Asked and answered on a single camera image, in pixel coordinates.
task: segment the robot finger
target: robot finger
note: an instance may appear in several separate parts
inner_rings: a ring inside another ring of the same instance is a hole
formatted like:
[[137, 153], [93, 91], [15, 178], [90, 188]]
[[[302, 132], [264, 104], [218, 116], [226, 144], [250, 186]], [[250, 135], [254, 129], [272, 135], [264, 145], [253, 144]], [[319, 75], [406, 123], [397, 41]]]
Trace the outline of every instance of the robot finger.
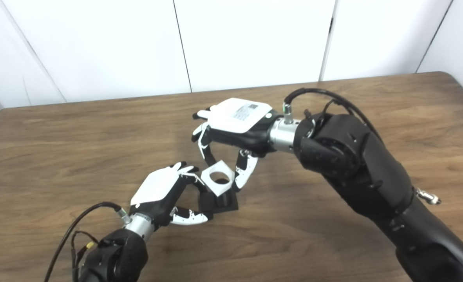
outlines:
[[182, 168], [183, 166], [186, 166], [186, 162], [185, 161], [181, 161], [179, 163], [175, 163], [175, 164], [172, 164], [169, 166], [169, 168], [177, 168], [175, 170], [179, 170], [180, 168]]
[[210, 107], [208, 107], [207, 109], [205, 110], [200, 110], [198, 112], [196, 112], [195, 114], [193, 114], [193, 118], [194, 119], [204, 119], [204, 120], [208, 120], [209, 119], [209, 115], [210, 115]]
[[199, 212], [182, 207], [175, 207], [171, 223], [177, 225], [195, 225], [210, 221], [212, 218], [213, 215], [210, 212]]
[[180, 173], [180, 174], [186, 174], [186, 173], [195, 173], [197, 171], [199, 171], [198, 167], [196, 167], [196, 166], [187, 166], [185, 168], [181, 168], [177, 172]]

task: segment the wood grain surface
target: wood grain surface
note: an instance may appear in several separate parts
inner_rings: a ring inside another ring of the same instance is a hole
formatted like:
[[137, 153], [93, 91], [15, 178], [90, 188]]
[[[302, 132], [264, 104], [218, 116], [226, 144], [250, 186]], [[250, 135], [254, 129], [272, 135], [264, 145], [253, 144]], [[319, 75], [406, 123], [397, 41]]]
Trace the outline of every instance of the wood grain surface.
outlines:
[[[151, 171], [181, 160], [205, 168], [190, 141], [194, 112], [231, 97], [280, 110], [301, 86], [360, 107], [414, 184], [441, 197], [429, 209], [463, 239], [463, 88], [445, 73], [22, 107], [0, 111], [0, 282], [42, 280], [71, 221], [100, 201], [128, 207]], [[293, 109], [301, 117], [325, 101], [304, 95]], [[235, 163], [237, 148], [213, 152]], [[178, 204], [196, 208], [196, 197], [188, 187]], [[238, 198], [238, 211], [209, 223], [155, 232], [139, 281], [409, 281], [385, 236], [293, 155], [262, 159]], [[79, 229], [102, 237], [120, 226], [100, 209]], [[70, 265], [67, 245], [51, 280], [70, 281]]]

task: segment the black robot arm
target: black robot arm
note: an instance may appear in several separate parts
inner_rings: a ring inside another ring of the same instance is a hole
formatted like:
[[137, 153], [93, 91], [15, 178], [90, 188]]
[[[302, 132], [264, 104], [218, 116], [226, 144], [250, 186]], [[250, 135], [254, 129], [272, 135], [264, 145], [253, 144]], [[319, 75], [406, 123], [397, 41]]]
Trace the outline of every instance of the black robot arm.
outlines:
[[[293, 99], [310, 92], [330, 96], [332, 100], [321, 113], [306, 110], [305, 119], [293, 119]], [[419, 198], [429, 204], [441, 201], [414, 188], [403, 166], [354, 104], [324, 89], [302, 88], [285, 98], [283, 114], [263, 114], [258, 119], [260, 126], [248, 127], [249, 131], [223, 134], [212, 127], [226, 128], [221, 120], [233, 121], [237, 112], [255, 103], [244, 100], [239, 105], [226, 101], [219, 104], [219, 109], [226, 106], [228, 112], [206, 116], [209, 142], [252, 152], [261, 148], [261, 153], [293, 153], [305, 169], [323, 175], [355, 212], [378, 226], [396, 246], [398, 261], [414, 282], [463, 282], [463, 242]], [[343, 106], [348, 114], [327, 113], [332, 103]], [[262, 129], [265, 124], [269, 125], [267, 130]]]
[[414, 282], [463, 282], [463, 242], [421, 203], [403, 166], [357, 117], [326, 114], [314, 129], [301, 121], [293, 151], [304, 168], [321, 173], [358, 214], [396, 246]]

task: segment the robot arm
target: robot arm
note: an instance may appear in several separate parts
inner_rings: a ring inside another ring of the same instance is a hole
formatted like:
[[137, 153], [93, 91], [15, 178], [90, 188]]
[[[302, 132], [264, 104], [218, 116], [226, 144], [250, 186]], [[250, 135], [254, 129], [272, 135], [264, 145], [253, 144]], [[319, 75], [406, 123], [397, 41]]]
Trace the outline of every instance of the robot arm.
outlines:
[[[306, 110], [305, 119], [292, 119], [292, 100], [309, 92], [332, 100], [321, 113]], [[463, 282], [463, 242], [419, 198], [430, 204], [440, 200], [413, 187], [371, 122], [352, 103], [330, 91], [302, 88], [287, 96], [283, 115], [261, 112], [263, 116], [247, 131], [233, 132], [220, 122], [234, 119], [243, 107], [257, 103], [228, 101], [217, 106], [228, 111], [214, 112], [211, 107], [205, 113], [207, 145], [217, 141], [261, 157], [276, 150], [294, 154], [305, 169], [323, 175], [355, 212], [380, 228], [396, 246], [398, 261], [414, 282]], [[327, 113], [333, 102], [348, 114]]]
[[101, 239], [87, 255], [78, 277], [80, 282], [136, 282], [148, 261], [146, 242], [151, 234], [169, 223], [193, 225], [212, 219], [212, 213], [176, 207], [176, 201], [188, 184], [201, 193], [206, 186], [194, 173], [198, 168], [176, 163], [150, 173], [132, 197], [125, 225]]

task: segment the white wall panel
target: white wall panel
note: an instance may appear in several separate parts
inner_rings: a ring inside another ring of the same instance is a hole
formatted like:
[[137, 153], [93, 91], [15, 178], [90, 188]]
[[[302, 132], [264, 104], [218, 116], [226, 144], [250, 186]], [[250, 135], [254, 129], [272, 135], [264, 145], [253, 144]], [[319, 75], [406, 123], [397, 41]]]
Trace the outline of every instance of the white wall panel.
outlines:
[[339, 0], [323, 80], [416, 72], [449, 4]]
[[64, 101], [0, 6], [0, 104], [21, 107]]
[[454, 0], [418, 72], [445, 71], [463, 86], [463, 0]]
[[68, 101], [189, 92], [170, 0], [4, 0]]
[[334, 0], [175, 0], [193, 91], [318, 81]]

